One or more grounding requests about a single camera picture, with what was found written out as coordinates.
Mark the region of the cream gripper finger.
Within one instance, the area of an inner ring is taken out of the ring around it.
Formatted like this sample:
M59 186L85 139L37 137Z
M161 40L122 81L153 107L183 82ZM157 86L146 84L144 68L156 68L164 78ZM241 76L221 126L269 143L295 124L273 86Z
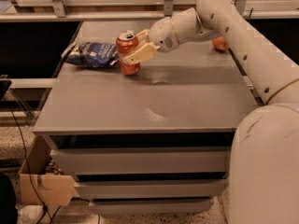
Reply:
M136 35L139 46L150 42L149 41L149 31L150 31L149 29L145 29Z
M152 59L159 48L160 46L155 45L153 42L145 43L140 48L137 48L125 55L122 58L122 61L128 65L142 63Z

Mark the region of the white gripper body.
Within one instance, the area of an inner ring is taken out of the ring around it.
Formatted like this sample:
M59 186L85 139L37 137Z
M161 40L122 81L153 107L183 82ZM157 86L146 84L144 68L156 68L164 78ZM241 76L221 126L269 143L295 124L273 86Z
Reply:
M160 52L169 52L179 45L170 17L156 21L149 29L149 41L158 46Z

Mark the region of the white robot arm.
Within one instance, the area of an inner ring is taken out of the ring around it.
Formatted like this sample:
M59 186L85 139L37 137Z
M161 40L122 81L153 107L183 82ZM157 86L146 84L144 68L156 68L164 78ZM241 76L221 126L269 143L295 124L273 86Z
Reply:
M231 149L230 224L299 224L299 66L245 21L232 0L196 6L137 36L127 64L222 35L263 106L239 124Z

